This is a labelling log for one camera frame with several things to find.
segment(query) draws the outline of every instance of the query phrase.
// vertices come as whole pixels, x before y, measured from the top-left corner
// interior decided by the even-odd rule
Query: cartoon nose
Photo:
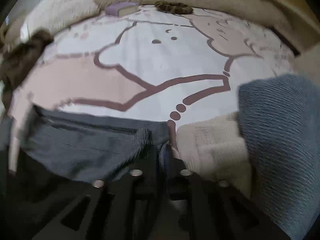
[[[153,43],[153,44],[159,44],[159,43],[161,43],[161,41],[159,41],[159,40],[153,40],[151,43]]]

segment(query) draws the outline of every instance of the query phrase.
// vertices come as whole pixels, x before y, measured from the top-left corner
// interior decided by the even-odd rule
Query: brown scrunchie
[[[182,2],[166,2],[158,1],[155,3],[155,7],[160,12],[172,13],[172,14],[192,14],[193,8]]]

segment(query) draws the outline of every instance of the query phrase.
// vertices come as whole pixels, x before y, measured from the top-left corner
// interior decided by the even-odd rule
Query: gray cloth
[[[130,161],[149,154],[157,158],[169,140],[166,122],[51,112],[37,106],[20,136],[21,150],[49,171],[84,182],[115,176]]]
[[[319,214],[320,88],[290,74],[244,84],[238,121],[258,176],[253,201],[302,239]]]

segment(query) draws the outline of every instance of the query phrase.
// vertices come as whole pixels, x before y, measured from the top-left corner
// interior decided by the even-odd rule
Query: folded beige towel
[[[252,169],[236,118],[232,113],[179,127],[179,158],[204,179],[229,181],[250,198]]]

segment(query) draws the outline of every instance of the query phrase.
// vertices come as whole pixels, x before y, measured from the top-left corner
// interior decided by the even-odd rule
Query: brown dot
[[[180,113],[183,113],[184,111],[186,111],[186,107],[183,104],[178,104],[176,106],[177,111],[179,111]]]
[[[159,44],[159,43],[161,43],[161,41],[159,41],[159,40],[153,40],[152,43],[153,43],[153,44]]]
[[[178,112],[173,111],[170,113],[170,118],[177,121],[177,120],[180,120],[181,115]]]
[[[223,74],[225,74],[227,77],[230,77],[230,74],[226,71],[224,71]]]

